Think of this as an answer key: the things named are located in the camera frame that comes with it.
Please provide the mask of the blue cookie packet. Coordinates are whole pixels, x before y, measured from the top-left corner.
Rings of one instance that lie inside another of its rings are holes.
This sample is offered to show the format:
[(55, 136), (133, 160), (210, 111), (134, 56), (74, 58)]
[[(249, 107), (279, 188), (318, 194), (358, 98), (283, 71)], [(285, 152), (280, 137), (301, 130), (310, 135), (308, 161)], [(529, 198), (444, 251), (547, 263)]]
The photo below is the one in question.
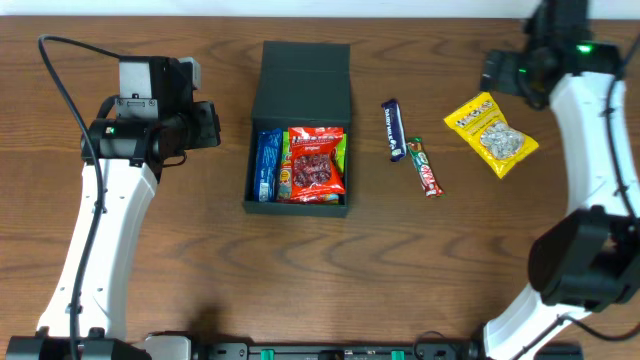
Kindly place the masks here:
[(283, 131), (279, 128), (258, 133), (253, 186), (253, 195), (257, 202), (272, 202), (275, 199), (282, 141)]

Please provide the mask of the yellow sunflower seed bag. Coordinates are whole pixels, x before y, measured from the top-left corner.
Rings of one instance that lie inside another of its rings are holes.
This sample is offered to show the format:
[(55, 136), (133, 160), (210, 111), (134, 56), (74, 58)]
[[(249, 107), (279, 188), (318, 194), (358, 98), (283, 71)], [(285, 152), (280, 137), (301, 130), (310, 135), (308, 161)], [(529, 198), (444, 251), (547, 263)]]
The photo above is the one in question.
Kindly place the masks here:
[(499, 179), (539, 144), (529, 135), (512, 128), (489, 92), (481, 92), (444, 118), (491, 167)]

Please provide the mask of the Haribo gummy bag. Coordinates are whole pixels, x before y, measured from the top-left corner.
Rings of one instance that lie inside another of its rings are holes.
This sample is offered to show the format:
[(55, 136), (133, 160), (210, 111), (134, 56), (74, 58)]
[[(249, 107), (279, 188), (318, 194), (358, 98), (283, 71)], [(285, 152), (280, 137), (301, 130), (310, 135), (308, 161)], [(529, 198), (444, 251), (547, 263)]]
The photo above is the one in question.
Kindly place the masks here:
[[(344, 138), (332, 153), (334, 163), (340, 173), (340, 176), (344, 181), (345, 172), (345, 160), (346, 160), (346, 145), (347, 135), (344, 131)], [(289, 129), (284, 132), (283, 146), (282, 146), (282, 158), (278, 175), (278, 189), (276, 193), (276, 201), (282, 203), (297, 203), (297, 204), (338, 204), (342, 195), (330, 194), (320, 197), (311, 197), (307, 202), (295, 202), (290, 200), (292, 190), (292, 163), (291, 163), (291, 151), (289, 145)]]

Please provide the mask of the dark green gift box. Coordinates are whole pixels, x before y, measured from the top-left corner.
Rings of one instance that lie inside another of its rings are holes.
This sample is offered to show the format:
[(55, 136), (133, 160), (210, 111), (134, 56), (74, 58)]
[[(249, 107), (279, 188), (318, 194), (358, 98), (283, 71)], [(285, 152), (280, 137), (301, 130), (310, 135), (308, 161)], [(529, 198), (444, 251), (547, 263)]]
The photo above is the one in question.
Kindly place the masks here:
[(349, 195), (336, 204), (258, 202), (253, 195), (257, 138), (290, 127), (340, 127), (351, 133), (350, 46), (266, 41), (251, 111), (243, 207), (247, 213), (344, 218)]

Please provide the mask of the red dried fruit bag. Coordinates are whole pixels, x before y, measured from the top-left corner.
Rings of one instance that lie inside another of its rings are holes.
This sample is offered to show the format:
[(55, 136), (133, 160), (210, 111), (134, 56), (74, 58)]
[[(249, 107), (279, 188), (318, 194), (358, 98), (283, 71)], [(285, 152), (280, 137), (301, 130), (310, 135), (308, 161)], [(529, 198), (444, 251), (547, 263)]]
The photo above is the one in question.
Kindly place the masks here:
[(311, 197), (345, 194), (345, 185), (332, 158), (343, 138), (344, 130), (340, 127), (289, 128), (291, 201), (307, 202)]

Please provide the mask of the purple Dairy Milk bar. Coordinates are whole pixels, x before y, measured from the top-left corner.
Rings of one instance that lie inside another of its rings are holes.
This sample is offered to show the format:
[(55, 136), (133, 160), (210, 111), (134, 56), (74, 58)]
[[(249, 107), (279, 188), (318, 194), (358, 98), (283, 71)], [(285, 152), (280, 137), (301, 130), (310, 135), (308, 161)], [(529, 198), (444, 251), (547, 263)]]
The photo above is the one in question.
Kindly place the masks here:
[(399, 103), (396, 99), (390, 99), (384, 102), (381, 107), (384, 110), (390, 161), (398, 162), (403, 159), (407, 153)]

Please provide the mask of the red KitKat bar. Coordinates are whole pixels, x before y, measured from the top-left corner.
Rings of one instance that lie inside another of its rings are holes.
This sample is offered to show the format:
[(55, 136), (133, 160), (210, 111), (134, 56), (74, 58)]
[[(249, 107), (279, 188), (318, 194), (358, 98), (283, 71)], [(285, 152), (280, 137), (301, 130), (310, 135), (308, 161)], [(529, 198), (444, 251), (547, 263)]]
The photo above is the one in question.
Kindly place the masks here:
[(419, 175), (425, 196), (427, 198), (444, 196), (445, 192), (435, 178), (429, 159), (424, 150), (422, 139), (420, 137), (409, 138), (407, 140), (407, 147), (409, 154), (411, 155), (414, 168)]

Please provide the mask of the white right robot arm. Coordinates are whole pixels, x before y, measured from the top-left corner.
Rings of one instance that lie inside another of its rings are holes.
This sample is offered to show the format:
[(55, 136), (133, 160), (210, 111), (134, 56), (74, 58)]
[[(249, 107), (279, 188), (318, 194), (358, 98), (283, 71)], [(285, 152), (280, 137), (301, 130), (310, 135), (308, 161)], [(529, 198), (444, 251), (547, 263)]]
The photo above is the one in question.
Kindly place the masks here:
[(524, 290), (487, 322), (476, 359), (531, 359), (639, 288), (639, 178), (626, 128), (630, 56), (595, 42), (585, 0), (542, 0), (519, 52), (494, 50), (481, 86), (550, 109), (568, 180), (565, 217), (533, 244)]

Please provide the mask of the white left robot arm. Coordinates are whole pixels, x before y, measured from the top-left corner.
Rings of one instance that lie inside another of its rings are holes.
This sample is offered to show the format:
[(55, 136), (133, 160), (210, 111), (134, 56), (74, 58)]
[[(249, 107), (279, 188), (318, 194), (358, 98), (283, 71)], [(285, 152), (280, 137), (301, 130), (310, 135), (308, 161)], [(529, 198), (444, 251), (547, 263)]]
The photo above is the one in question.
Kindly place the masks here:
[(191, 58), (123, 56), (119, 92), (81, 141), (82, 200), (62, 274), (32, 336), (9, 359), (148, 359), (126, 341), (128, 279), (140, 228), (170, 158), (220, 143), (210, 101), (195, 101)]

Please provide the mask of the black mounting rail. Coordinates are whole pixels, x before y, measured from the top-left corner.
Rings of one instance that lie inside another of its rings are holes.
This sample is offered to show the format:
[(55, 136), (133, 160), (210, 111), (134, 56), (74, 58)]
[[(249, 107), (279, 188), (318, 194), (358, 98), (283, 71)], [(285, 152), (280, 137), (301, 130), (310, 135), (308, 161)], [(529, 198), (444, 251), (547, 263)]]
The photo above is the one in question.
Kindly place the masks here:
[(480, 345), (435, 333), (407, 344), (203, 343), (179, 333), (147, 336), (136, 346), (153, 360), (464, 360), (482, 359)]

